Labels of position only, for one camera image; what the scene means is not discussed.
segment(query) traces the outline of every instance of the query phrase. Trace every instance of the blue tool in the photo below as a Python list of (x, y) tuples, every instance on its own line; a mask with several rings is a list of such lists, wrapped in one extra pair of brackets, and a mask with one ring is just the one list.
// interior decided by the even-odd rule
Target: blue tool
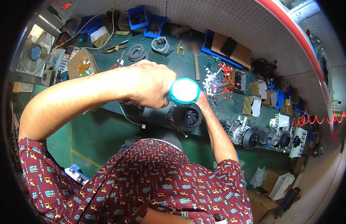
[(179, 78), (173, 82), (167, 100), (179, 106), (189, 106), (198, 100), (200, 89), (190, 78)]

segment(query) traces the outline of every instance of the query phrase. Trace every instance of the electric fan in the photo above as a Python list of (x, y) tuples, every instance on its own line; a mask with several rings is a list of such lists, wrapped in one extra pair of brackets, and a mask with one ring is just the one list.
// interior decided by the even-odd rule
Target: electric fan
[(20, 55), (18, 69), (24, 73), (36, 74), (49, 60), (52, 36), (42, 29), (33, 29)]

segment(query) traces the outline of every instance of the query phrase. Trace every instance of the wire cutters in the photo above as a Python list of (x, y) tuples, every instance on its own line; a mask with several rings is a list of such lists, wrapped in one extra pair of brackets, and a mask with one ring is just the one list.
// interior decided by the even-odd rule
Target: wire cutters
[(125, 44), (126, 42), (128, 42), (128, 40), (122, 41), (117, 45), (110, 45), (108, 47), (105, 47), (103, 49), (103, 54), (110, 54), (112, 52), (118, 51), (119, 49), (123, 49), (123, 48), (128, 47), (127, 45), (122, 45), (122, 44)]

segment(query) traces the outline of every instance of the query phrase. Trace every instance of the maroon patterned shirt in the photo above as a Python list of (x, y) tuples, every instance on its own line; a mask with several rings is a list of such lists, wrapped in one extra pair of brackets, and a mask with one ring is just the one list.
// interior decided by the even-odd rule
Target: maroon patterned shirt
[(199, 224), (253, 220), (240, 166), (231, 159), (210, 171), (170, 144), (140, 140), (81, 186), (41, 143), (22, 139), (19, 145), (36, 208), (59, 223), (137, 223), (148, 207)]

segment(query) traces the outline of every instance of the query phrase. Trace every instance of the blower motor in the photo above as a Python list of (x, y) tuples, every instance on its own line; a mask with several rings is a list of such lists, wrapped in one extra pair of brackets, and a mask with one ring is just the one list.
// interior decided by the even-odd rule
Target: blower motor
[(231, 137), (230, 140), (233, 144), (242, 145), (244, 149), (251, 150), (259, 143), (256, 129), (247, 126), (247, 117), (242, 120), (242, 117), (238, 116), (238, 119), (234, 120), (233, 123), (228, 120), (220, 120), (219, 122)]
[(300, 145), (300, 138), (298, 136), (294, 139), (292, 138), (292, 128), (288, 132), (272, 128), (257, 128), (257, 132), (260, 136), (261, 144), (269, 144), (279, 149), (285, 148), (291, 143), (294, 148)]
[(167, 118), (178, 129), (184, 132), (190, 132), (202, 123), (203, 114), (197, 104), (178, 106), (173, 103), (168, 111)]

